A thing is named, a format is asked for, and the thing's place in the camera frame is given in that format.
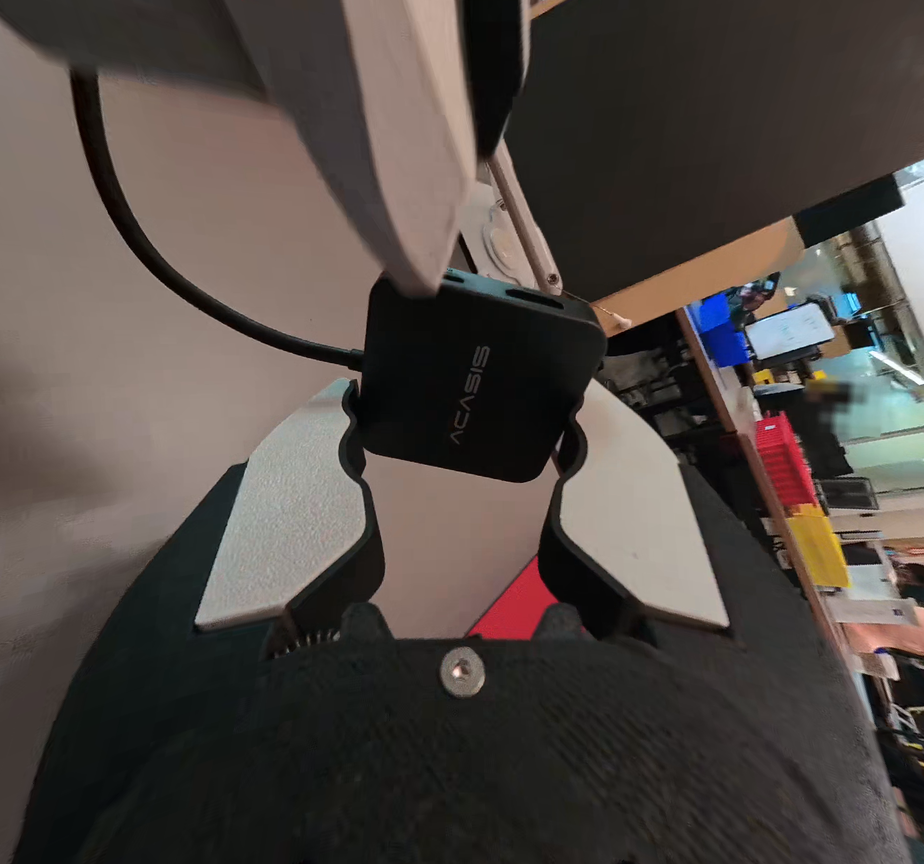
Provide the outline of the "yellow storage bin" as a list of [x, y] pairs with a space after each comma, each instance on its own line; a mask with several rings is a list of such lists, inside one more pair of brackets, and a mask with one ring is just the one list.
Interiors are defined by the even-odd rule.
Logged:
[[789, 510], [786, 522], [813, 585], [830, 590], [851, 588], [841, 541], [821, 506], [795, 506]]

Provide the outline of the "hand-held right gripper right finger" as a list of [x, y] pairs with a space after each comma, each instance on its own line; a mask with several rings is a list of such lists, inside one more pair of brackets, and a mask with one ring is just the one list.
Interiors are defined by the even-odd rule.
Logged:
[[539, 575], [593, 639], [644, 637], [654, 621], [730, 631], [676, 454], [597, 380], [569, 417], [557, 469]]

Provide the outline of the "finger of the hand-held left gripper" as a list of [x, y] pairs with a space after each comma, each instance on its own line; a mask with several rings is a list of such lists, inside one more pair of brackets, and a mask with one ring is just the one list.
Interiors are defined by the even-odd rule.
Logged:
[[529, 0], [1, 0], [1, 11], [74, 67], [280, 108], [410, 297], [439, 291], [529, 62]]

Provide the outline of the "black USB hub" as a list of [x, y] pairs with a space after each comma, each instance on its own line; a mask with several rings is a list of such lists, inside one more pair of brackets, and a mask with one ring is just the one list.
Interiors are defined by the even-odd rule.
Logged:
[[594, 311], [449, 269], [411, 298], [372, 286], [357, 402], [366, 451], [527, 483], [544, 470], [607, 349]]

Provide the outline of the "black box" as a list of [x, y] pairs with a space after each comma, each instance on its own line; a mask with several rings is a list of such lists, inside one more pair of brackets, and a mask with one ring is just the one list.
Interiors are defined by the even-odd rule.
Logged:
[[815, 480], [819, 501], [826, 511], [848, 510], [876, 512], [880, 504], [870, 479], [862, 476], [841, 476]]

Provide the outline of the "wooden storage shelf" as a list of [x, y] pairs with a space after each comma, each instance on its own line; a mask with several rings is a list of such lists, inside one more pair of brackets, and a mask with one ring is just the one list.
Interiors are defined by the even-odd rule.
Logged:
[[860, 658], [852, 650], [843, 626], [832, 619], [827, 606], [827, 597], [821, 594], [814, 585], [804, 553], [787, 523], [786, 509], [779, 500], [771, 477], [757, 451], [755, 399], [751, 390], [738, 383], [734, 371], [725, 372], [714, 365], [704, 349], [695, 321], [686, 307], [677, 310], [675, 316], [719, 420], [722, 426], [736, 438], [745, 456], [749, 471], [768, 512], [770, 526], [783, 542], [817, 626], [837, 650], [848, 672], [861, 673], [863, 666]]

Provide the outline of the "computer monitor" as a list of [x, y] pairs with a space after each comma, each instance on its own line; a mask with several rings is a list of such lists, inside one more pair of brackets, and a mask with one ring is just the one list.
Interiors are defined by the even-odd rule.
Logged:
[[769, 361], [799, 350], [834, 341], [836, 333], [823, 308], [813, 302], [796, 305], [756, 320], [744, 330], [758, 361]]

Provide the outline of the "red storage bin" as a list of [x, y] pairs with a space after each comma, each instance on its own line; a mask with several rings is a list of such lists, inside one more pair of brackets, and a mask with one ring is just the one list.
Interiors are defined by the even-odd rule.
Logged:
[[808, 461], [784, 413], [758, 420], [754, 442], [770, 483], [784, 508], [796, 509], [820, 504]]

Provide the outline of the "black wood-edged divider panel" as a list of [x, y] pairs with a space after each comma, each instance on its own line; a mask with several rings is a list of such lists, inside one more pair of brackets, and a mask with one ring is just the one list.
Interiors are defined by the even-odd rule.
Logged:
[[796, 215], [922, 160], [923, 0], [548, 0], [505, 145], [613, 335], [784, 269]]

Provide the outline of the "blue storage bin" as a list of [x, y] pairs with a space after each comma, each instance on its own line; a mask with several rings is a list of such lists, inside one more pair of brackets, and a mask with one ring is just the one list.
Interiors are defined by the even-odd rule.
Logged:
[[711, 362], [720, 368], [748, 364], [749, 346], [741, 327], [733, 322], [726, 293], [718, 293], [686, 307], [694, 330]]

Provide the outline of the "red plastic bin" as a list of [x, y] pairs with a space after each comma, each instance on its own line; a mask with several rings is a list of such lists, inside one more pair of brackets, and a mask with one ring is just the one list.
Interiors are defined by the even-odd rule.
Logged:
[[531, 559], [513, 581], [479, 616], [466, 637], [498, 640], [528, 640], [546, 610], [558, 600], [539, 572], [539, 560]]

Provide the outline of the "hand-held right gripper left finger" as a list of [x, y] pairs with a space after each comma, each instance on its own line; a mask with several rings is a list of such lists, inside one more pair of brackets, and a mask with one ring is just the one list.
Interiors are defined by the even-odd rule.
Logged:
[[277, 425], [245, 465], [195, 627], [269, 623], [336, 634], [385, 577], [385, 553], [355, 405], [340, 378]]

